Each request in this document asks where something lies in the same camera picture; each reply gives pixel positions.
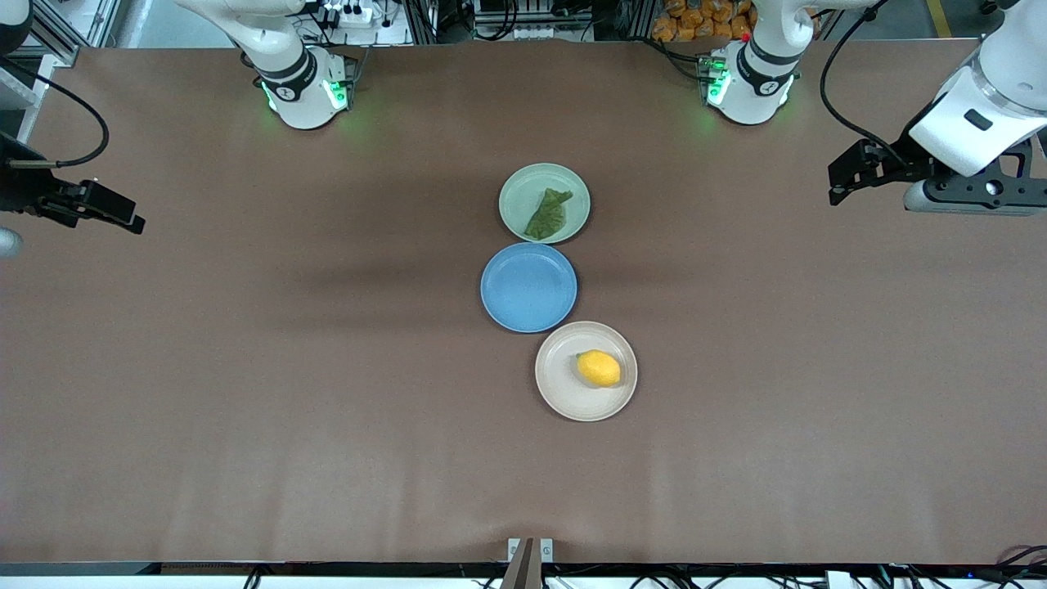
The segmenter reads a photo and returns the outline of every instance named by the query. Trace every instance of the yellow lemon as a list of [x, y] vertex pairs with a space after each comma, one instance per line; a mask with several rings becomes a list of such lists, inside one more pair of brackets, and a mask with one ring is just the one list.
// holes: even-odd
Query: yellow lemon
[[600, 350], [578, 355], [578, 372], [597, 387], [614, 387], [622, 380], [618, 361]]

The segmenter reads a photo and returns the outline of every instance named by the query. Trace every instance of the green plate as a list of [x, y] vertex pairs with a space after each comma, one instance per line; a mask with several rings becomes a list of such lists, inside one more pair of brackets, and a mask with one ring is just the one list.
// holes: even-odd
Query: green plate
[[[560, 191], [571, 190], [574, 196], [563, 203], [566, 221], [563, 228], [545, 239], [533, 239], [524, 234], [527, 224], [541, 203], [545, 188]], [[521, 167], [509, 176], [498, 195], [498, 211], [502, 222], [524, 241], [534, 243], [557, 243], [578, 232], [588, 219], [589, 195], [585, 182], [578, 174], [556, 163], [533, 163]]]

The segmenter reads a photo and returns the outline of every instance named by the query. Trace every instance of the white plate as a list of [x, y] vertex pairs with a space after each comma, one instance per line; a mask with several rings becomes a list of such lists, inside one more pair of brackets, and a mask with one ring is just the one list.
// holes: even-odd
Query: white plate
[[[622, 367], [622, 381], [600, 388], [578, 375], [580, 354], [602, 350]], [[637, 357], [632, 347], [614, 330], [593, 321], [569, 323], [545, 339], [534, 363], [534, 377], [545, 403], [560, 415], [576, 422], [599, 422], [618, 413], [637, 389]]]
[[[534, 239], [524, 234], [534, 216], [545, 188], [571, 190], [573, 196], [563, 203], [563, 227], [547, 236]], [[520, 167], [502, 186], [498, 195], [498, 212], [502, 222], [524, 241], [557, 243], [578, 232], [589, 213], [589, 194], [578, 174], [556, 163], [533, 163]]]

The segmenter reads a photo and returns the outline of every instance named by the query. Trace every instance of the yellow floor line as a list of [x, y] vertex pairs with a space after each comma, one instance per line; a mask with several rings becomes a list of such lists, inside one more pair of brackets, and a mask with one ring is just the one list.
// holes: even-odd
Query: yellow floor line
[[945, 20], [945, 10], [941, 7], [941, 0], [927, 0], [927, 9], [931, 13], [931, 20], [934, 21], [934, 30], [939, 39], [949, 39], [953, 31], [949, 29], [949, 21]]

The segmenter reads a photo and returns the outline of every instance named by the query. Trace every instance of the table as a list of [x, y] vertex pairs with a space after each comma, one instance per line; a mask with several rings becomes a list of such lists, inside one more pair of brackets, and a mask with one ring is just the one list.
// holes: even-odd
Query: table
[[[848, 46], [830, 92], [893, 137], [971, 42]], [[830, 207], [855, 140], [817, 96], [744, 128], [636, 45], [374, 51], [356, 109], [283, 126], [227, 50], [84, 51], [98, 177], [146, 233], [7, 216], [0, 559], [993, 562], [1047, 513], [1044, 219]], [[91, 119], [54, 92], [34, 144]], [[640, 362], [599, 424], [541, 401], [541, 335], [484, 314], [502, 182], [555, 161], [560, 249]]]

